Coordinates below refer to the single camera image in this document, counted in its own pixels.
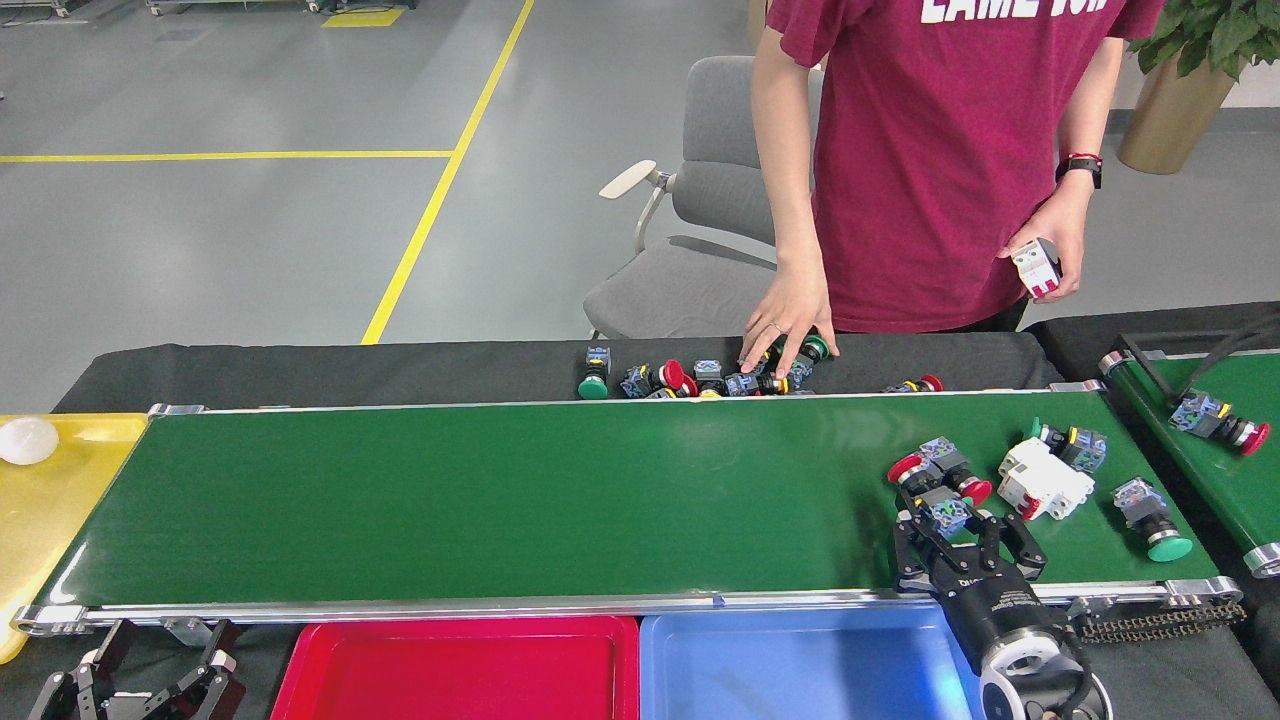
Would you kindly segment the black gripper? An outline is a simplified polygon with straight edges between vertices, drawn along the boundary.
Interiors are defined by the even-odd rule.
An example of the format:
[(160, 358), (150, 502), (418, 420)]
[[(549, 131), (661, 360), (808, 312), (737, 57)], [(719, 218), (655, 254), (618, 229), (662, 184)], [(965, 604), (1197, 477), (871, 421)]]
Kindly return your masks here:
[(1028, 583), (1044, 570), (1044, 551), (1019, 515), (996, 515), (983, 509), (977, 512), (975, 573), (963, 574), (963, 559), (933, 521), (920, 512), (899, 510), (895, 589), (934, 591), (966, 656), (983, 656), (1000, 639), (1023, 630), (1043, 632), (1061, 641), (1065, 614), (1043, 605)]

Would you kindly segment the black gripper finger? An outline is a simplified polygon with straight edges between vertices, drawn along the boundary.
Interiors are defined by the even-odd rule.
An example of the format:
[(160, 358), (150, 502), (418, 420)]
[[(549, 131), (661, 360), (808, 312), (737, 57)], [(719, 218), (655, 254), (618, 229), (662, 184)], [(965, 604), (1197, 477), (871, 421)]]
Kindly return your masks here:
[(100, 647), (76, 669), (54, 673), (41, 688), (28, 719), (109, 719), (114, 676), (136, 642), (136, 624), (116, 621)]
[(241, 629), (229, 620), (212, 626), (197, 666), (150, 698), (151, 719), (233, 719), (246, 687), (236, 679), (230, 656)]

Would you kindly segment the person's right hand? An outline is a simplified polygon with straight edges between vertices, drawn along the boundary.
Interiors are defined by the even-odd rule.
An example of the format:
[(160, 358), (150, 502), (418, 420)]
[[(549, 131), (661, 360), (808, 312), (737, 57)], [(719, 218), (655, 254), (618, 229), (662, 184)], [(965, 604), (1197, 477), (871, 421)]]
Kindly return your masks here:
[(808, 334), (817, 333), (829, 355), (841, 354), (832, 322), (826, 270), (819, 256), (778, 260), (774, 279), (748, 319), (739, 366), (751, 373), (778, 340), (783, 350), (774, 374), (786, 375)]

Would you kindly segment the person's left hand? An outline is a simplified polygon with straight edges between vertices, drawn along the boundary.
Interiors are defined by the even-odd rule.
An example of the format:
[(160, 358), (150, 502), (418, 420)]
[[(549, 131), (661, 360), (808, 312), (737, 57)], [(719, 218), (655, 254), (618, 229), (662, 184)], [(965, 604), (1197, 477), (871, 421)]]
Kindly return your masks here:
[(998, 258), (1010, 258), (1036, 238), (1044, 238), (1055, 246), (1061, 266), (1061, 281), (1056, 290), (1034, 299), (1034, 304), (1057, 302), (1074, 295), (1082, 284), (1085, 219), (1094, 187), (1087, 177), (1080, 177), (1082, 183), (1076, 183), (1073, 177), (1074, 173), (1070, 173), (1062, 179), (1053, 193), (997, 254)]

